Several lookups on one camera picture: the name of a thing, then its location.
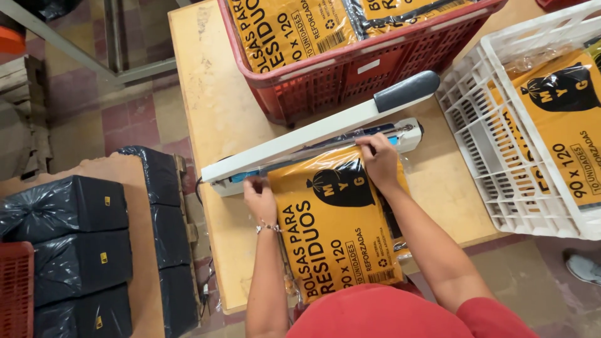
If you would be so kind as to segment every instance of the black plastic bag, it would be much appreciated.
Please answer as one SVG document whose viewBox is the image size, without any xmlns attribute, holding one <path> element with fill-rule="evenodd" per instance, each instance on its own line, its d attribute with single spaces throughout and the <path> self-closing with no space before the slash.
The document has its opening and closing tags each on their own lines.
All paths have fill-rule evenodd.
<svg viewBox="0 0 601 338">
<path fill-rule="evenodd" d="M 125 283 L 34 313 L 34 338 L 128 338 L 132 333 Z"/>
<path fill-rule="evenodd" d="M 127 146 L 119 154 L 142 159 L 150 204 L 180 206 L 180 189 L 173 156 L 143 146 Z"/>
<path fill-rule="evenodd" d="M 128 230 L 68 235 L 34 250 L 36 307 L 88 295 L 133 275 Z"/>
<path fill-rule="evenodd" d="M 73 175 L 5 198 L 0 237 L 33 244 L 70 233 L 126 229 L 123 185 Z"/>
<path fill-rule="evenodd" d="M 82 0 L 16 0 L 38 19 L 50 22 L 71 13 Z"/>
<path fill-rule="evenodd" d="M 176 206 L 150 206 L 154 230 L 154 247 L 159 269 L 190 264 L 190 244 L 182 210 Z"/>
<path fill-rule="evenodd" d="M 178 338 L 198 326 L 194 284 L 189 265 L 159 270 L 165 338 Z"/>
</svg>

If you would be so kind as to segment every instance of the red shirt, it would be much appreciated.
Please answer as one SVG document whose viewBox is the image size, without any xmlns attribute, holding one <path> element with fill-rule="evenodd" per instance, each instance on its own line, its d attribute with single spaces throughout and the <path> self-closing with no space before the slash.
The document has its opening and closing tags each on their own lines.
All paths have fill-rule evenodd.
<svg viewBox="0 0 601 338">
<path fill-rule="evenodd" d="M 361 284 L 311 304 L 286 338 L 536 338 L 511 310 L 490 298 L 465 301 L 454 315 L 410 292 Z"/>
</svg>

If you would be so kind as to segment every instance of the wooden pallet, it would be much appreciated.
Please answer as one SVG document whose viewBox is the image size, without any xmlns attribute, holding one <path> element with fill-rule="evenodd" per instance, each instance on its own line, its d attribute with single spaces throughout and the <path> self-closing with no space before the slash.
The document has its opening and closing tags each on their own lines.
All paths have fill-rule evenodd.
<svg viewBox="0 0 601 338">
<path fill-rule="evenodd" d="M 198 231 L 194 224 L 188 224 L 188 217 L 186 216 L 186 204 L 184 203 L 184 192 L 182 187 L 182 175 L 186 174 L 186 159 L 177 154 L 173 154 L 172 156 L 173 160 L 175 161 L 177 183 L 180 190 L 180 209 L 182 210 L 182 217 L 184 218 L 184 224 L 186 225 L 186 234 L 188 236 L 188 242 L 194 243 L 198 241 Z M 198 322 L 200 323 L 200 313 L 203 309 L 203 305 L 200 303 L 200 293 L 196 281 L 196 271 L 194 270 L 194 257 L 192 255 L 192 248 L 190 245 L 188 245 L 188 249 L 190 249 L 190 258 L 192 259 L 192 262 L 190 263 L 190 271 L 192 273 L 192 281 L 194 283 L 194 300 L 196 301 Z"/>
<path fill-rule="evenodd" d="M 0 66 L 0 99 L 13 104 L 31 130 L 31 146 L 26 150 L 29 157 L 13 177 L 47 173 L 48 161 L 53 157 L 46 122 L 44 77 L 42 62 L 29 55 Z"/>
</svg>

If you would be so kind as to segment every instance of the wooden table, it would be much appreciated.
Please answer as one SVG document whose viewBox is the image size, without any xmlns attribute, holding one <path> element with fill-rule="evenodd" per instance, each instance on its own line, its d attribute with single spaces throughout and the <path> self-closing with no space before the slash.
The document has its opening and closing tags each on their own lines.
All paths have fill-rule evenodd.
<svg viewBox="0 0 601 338">
<path fill-rule="evenodd" d="M 509 0 L 456 62 L 482 35 L 543 13 L 534 0 Z M 215 0 L 172 11 L 169 22 L 197 175 L 206 165 L 287 132 L 267 122 L 238 71 Z M 436 99 L 389 119 L 405 117 L 416 117 L 425 130 L 421 144 L 406 154 L 412 164 L 407 179 L 419 205 L 463 247 L 506 235 L 493 227 Z M 255 224 L 242 195 L 222 198 L 208 185 L 201 185 L 200 191 L 221 306 L 226 314 L 244 310 L 255 257 Z"/>
</svg>

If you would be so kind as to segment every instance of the shoe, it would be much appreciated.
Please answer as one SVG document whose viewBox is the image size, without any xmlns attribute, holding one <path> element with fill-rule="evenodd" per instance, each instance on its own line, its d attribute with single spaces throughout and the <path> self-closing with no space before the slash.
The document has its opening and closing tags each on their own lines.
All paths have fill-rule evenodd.
<svg viewBox="0 0 601 338">
<path fill-rule="evenodd" d="M 577 254 L 574 249 L 566 249 L 562 255 L 568 271 L 574 277 L 601 286 L 601 265 Z"/>
</svg>

